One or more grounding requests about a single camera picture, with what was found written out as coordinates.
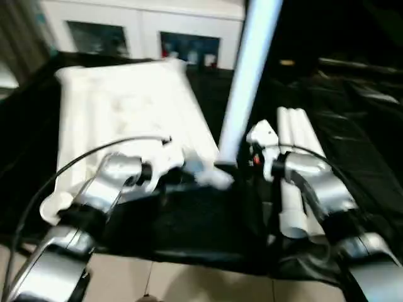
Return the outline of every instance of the folded white cloth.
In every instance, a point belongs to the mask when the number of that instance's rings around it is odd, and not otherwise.
[[[109,67],[67,67],[57,71],[62,84],[57,168],[105,143],[139,135],[171,137],[185,155],[214,162],[218,148],[177,59]],[[41,205],[44,220],[56,224],[80,186],[105,154],[146,158],[162,143],[142,140],[115,145],[78,162],[58,177],[55,192]]]

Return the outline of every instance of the cabinet door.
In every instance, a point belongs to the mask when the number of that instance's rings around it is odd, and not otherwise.
[[[58,50],[143,57],[137,10],[46,0],[41,4]]]
[[[242,22],[142,12],[146,57],[179,57],[190,64],[233,69]]]

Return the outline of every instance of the blue-white tube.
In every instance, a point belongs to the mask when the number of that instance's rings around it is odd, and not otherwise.
[[[220,156],[236,162],[283,0],[252,0],[220,136]]]

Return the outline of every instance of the white cabinet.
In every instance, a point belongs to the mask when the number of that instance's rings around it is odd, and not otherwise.
[[[233,69],[243,0],[41,0],[64,52],[133,59],[175,56]]]

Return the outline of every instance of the black tablecloth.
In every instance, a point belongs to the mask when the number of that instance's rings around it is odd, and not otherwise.
[[[131,61],[60,53],[0,103],[0,238],[4,242],[29,198],[56,169],[60,85],[54,72],[72,65],[127,62]],[[232,72],[189,70],[188,79],[218,143]],[[403,129],[400,105],[363,98],[345,80],[309,77],[282,84],[264,75],[249,126],[266,118],[275,127],[278,106],[307,110],[326,155],[354,178],[348,186],[364,210],[368,228],[381,233],[401,259],[403,164],[399,143],[386,137]],[[242,172],[246,149],[243,145],[239,156]],[[241,177],[240,171],[234,171],[236,185],[227,192],[199,188],[118,206],[100,251],[338,284],[339,269],[329,258],[327,245],[279,234],[276,183],[270,186],[258,177]],[[267,225],[261,219],[262,198],[273,203]],[[26,224],[27,242],[38,240],[48,229],[38,207]],[[269,233],[276,237],[270,245]]]

